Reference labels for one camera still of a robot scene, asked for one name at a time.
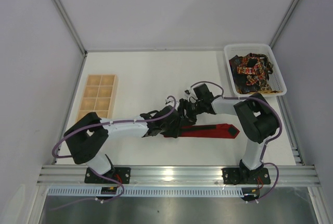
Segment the red necktie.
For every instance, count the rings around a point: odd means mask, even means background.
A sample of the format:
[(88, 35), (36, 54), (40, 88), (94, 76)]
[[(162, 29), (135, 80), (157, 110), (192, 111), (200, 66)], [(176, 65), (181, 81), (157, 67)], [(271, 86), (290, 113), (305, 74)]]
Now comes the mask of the red necktie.
[(235, 139), (240, 131), (227, 123), (216, 125), (193, 125), (180, 128), (180, 137)]

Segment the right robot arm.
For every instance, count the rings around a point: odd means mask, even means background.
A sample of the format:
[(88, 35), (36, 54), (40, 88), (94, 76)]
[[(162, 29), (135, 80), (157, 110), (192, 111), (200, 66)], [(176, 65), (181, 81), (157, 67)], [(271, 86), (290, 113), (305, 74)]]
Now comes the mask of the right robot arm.
[(180, 99), (177, 111), (182, 119), (190, 123), (203, 113), (237, 116), (247, 140), (246, 151), (239, 162), (240, 171), (250, 175), (263, 167), (263, 156), (267, 144), (281, 135), (282, 123), (276, 111), (261, 93), (245, 97), (213, 95), (207, 85), (201, 84), (193, 89), (195, 97)]

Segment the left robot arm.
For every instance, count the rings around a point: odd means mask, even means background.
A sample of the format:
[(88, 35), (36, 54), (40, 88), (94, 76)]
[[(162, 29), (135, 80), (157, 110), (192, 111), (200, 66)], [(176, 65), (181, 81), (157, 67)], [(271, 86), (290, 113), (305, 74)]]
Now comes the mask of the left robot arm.
[(140, 114), (134, 119), (111, 120), (88, 113), (64, 135), (70, 156), (77, 165), (86, 164), (100, 175), (114, 173), (110, 158), (101, 152), (105, 142), (121, 138), (145, 138), (163, 132), (178, 133), (181, 117), (177, 109)]

